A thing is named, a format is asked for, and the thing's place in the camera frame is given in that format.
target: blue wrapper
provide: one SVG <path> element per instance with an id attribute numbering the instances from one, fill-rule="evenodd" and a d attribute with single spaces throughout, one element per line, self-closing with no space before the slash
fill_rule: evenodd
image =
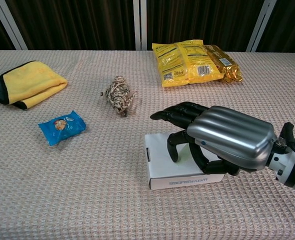
<path id="1" fill-rule="evenodd" d="M 41 128 L 50 146 L 80 134 L 86 129 L 83 119 L 75 111 L 68 115 L 56 117 L 51 121 L 39 123 L 38 126 Z"/>

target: white cardboard box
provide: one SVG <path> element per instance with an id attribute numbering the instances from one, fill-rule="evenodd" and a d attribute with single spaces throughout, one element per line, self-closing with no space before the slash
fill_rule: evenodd
<path id="1" fill-rule="evenodd" d="M 220 182 L 224 174 L 204 174 L 194 162 L 188 144 L 177 146 L 178 161 L 173 162 L 167 148 L 170 133 L 145 135 L 145 158 L 147 163 L 148 184 L 150 189 L 168 189 L 183 186 Z M 207 159 L 218 157 L 202 149 Z"/>

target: folded towel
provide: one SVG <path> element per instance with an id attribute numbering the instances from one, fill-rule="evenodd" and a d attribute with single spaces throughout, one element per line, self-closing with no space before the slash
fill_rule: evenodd
<path id="1" fill-rule="evenodd" d="M 0 76 L 0 103 L 29 109 L 67 86 L 65 78 L 40 61 L 30 61 Z"/>

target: robotic hand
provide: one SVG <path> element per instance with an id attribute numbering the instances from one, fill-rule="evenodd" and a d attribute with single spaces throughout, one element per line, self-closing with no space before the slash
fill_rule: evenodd
<path id="1" fill-rule="evenodd" d="M 290 122 L 277 138 L 271 123 L 226 107 L 208 108 L 192 102 L 168 107 L 150 118 L 184 129 L 167 139 L 174 162 L 179 157 L 177 145 L 188 143 L 195 163 L 205 174 L 236 176 L 240 169 L 255 172 L 267 166 L 275 172 L 276 180 L 295 189 L 295 139 Z M 210 162 L 200 146 L 219 159 Z"/>

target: beige tablecloth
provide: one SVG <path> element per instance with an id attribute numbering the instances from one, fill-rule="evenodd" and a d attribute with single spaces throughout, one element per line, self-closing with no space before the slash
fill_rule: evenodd
<path id="1" fill-rule="evenodd" d="M 176 132 L 149 116 L 191 101 L 295 126 L 295 53 L 240 53 L 243 83 L 162 88 L 151 51 L 0 51 L 0 74 L 27 61 L 68 86 L 29 110 L 0 104 L 1 239 L 295 239 L 295 190 L 268 169 L 152 191 L 144 135 Z M 117 75 L 137 91 L 120 117 L 100 96 Z M 75 110 L 87 130 L 49 147 L 38 123 Z"/>

